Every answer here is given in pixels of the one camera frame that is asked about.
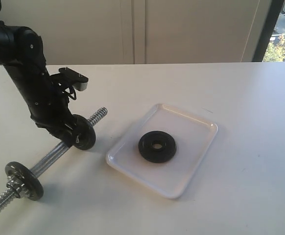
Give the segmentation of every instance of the table surface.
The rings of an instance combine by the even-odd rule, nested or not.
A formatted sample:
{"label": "table surface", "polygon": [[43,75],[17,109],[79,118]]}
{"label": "table surface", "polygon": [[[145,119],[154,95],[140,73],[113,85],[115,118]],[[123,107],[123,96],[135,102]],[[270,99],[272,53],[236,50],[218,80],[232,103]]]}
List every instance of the table surface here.
{"label": "table surface", "polygon": [[[60,66],[49,66],[50,74]],[[14,200],[0,235],[285,234],[285,63],[70,66],[87,77],[70,102],[85,117],[105,106],[89,151],[71,148],[39,179],[38,202]],[[217,123],[184,194],[162,198],[109,167],[107,151],[154,104]],[[0,67],[0,193],[4,166],[33,166],[59,141],[29,118]]]}

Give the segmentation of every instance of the robotic arm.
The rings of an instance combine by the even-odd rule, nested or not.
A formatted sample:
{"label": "robotic arm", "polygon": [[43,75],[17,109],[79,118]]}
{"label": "robotic arm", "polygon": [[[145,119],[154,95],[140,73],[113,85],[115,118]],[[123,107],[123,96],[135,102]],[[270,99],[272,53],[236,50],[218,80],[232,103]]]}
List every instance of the robotic arm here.
{"label": "robotic arm", "polygon": [[88,78],[68,68],[49,75],[43,42],[32,29],[6,26],[0,21],[0,65],[3,65],[28,105],[31,119],[68,147],[86,150],[95,143],[95,131],[80,115],[72,115],[69,98],[83,91]]}

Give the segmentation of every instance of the white wall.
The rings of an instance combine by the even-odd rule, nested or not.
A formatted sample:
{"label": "white wall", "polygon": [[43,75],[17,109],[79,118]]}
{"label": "white wall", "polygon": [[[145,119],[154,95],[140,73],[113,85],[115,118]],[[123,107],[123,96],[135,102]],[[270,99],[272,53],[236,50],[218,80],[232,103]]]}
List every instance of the white wall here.
{"label": "white wall", "polygon": [[2,0],[48,64],[251,61],[271,0]]}

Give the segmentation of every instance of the black rubber disc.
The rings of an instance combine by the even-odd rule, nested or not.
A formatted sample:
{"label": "black rubber disc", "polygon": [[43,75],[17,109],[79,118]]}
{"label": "black rubber disc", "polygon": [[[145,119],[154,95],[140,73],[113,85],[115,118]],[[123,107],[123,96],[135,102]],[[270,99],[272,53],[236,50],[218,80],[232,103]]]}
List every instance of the black rubber disc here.
{"label": "black rubber disc", "polygon": [[90,125],[89,121],[85,119],[83,116],[74,114],[74,118],[76,118],[76,125],[79,133],[78,139],[79,143],[75,143],[74,146],[81,150],[87,150],[94,146],[95,144],[95,130],[93,126]]}
{"label": "black rubber disc", "polygon": [[10,162],[5,166],[5,173],[7,176],[15,175],[25,184],[26,188],[30,191],[28,199],[37,201],[44,195],[44,188],[26,166],[18,162]]}
{"label": "black rubber disc", "polygon": [[151,131],[143,135],[138,143],[143,158],[152,163],[165,163],[176,153],[174,138],[163,131]]}

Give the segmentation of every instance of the white tray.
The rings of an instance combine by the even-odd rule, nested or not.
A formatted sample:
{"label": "white tray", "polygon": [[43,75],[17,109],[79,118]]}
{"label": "white tray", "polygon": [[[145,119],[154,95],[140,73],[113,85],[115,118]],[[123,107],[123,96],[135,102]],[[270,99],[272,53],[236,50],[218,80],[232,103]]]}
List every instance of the white tray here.
{"label": "white tray", "polygon": [[[157,104],[112,147],[106,161],[163,197],[177,198],[187,187],[217,130],[215,123],[202,117]],[[177,151],[170,161],[155,164],[140,155],[138,142],[149,131],[164,131],[174,137]]]}

